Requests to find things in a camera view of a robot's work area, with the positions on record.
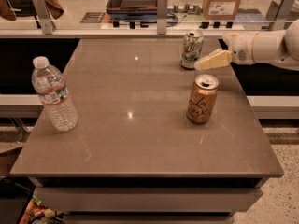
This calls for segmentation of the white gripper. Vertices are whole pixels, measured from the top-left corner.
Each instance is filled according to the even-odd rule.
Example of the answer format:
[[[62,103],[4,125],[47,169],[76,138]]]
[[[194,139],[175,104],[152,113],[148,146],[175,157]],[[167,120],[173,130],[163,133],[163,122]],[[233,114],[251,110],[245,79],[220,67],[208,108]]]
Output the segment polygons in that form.
[[[223,33],[222,39],[229,50],[216,49],[194,64],[196,70],[207,70],[225,67],[233,61],[238,65],[252,65],[253,43],[257,34],[249,33]]]

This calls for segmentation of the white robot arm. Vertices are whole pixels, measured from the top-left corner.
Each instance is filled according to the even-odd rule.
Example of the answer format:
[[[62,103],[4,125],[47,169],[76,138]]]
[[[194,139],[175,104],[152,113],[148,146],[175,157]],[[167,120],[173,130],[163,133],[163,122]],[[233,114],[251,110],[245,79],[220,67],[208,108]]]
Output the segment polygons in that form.
[[[224,33],[227,49],[216,49],[194,65],[196,70],[207,70],[227,66],[268,63],[275,67],[299,69],[299,20],[287,29],[255,31],[246,33]]]

